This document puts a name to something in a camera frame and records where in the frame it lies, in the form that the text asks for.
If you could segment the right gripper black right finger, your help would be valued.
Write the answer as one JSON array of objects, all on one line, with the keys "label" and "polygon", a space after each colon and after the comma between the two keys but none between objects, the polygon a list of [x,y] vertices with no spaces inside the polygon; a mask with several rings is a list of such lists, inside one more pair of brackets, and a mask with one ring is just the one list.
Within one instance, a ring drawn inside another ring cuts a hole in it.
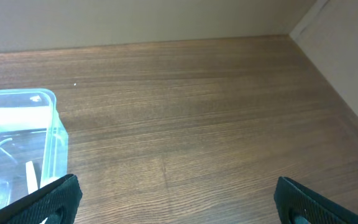
[{"label": "right gripper black right finger", "polygon": [[358,224],[358,215],[289,177],[279,177],[273,195],[284,224]]}]

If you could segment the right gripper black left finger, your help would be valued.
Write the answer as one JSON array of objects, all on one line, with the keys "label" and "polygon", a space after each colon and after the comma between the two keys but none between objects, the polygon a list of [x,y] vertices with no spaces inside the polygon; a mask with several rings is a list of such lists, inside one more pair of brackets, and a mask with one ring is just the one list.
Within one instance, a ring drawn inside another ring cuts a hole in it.
[{"label": "right gripper black left finger", "polygon": [[82,195],[77,176],[67,174],[0,209],[0,224],[71,224]]}]

